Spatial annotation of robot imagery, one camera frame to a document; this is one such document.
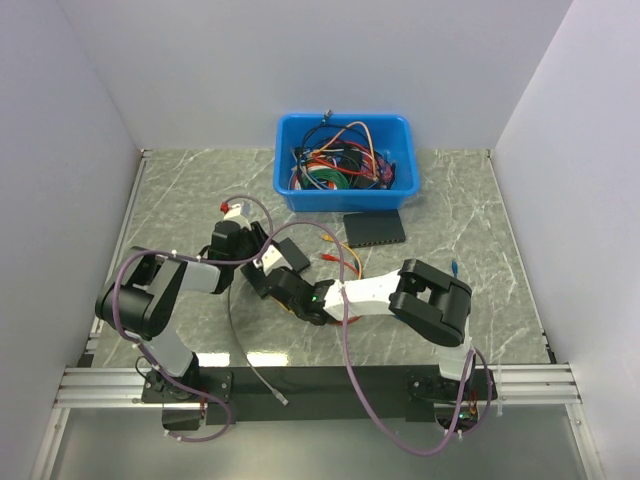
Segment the black network switch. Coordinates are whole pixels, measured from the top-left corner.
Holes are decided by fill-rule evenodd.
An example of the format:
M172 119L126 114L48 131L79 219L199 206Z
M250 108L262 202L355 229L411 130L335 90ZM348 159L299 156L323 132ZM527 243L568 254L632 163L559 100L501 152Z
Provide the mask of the black network switch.
M396 244L406 241L397 210L368 211L343 216L347 244L351 248Z
M274 242L272 244L280 251L286 261L286 265L281 267L286 267L298 274L310 267L309 258L290 238L285 238L280 242ZM253 265L253 261L242 266L241 273L246 281L251 285L255 293L260 298L264 299L269 295L271 288L268 277L276 269L271 271L268 276L265 276L261 270L258 270Z

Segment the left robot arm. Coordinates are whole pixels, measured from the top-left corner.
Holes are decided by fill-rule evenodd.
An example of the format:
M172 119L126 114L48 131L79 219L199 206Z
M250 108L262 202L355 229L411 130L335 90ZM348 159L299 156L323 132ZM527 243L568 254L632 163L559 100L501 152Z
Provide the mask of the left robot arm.
M194 399L206 384L197 355L170 325L179 293L218 295L232 284L238 262L256 255L267 233L262 225L227 214L194 260L131 247L96 299L95 314L137 345L152 363L150 387L180 402Z

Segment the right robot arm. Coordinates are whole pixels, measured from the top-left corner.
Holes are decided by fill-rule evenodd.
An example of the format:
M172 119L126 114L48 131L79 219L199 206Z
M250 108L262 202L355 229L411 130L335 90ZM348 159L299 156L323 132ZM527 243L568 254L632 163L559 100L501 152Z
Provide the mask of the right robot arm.
M341 283L311 284L288 265L268 267L251 262L241 269L262 298L279 302L297 318L316 325L341 325L363 316L392 315L435 346L438 370L413 381L410 391L420 399L452 405L471 403L475 360L469 333L471 288L431 265L406 260L388 274Z

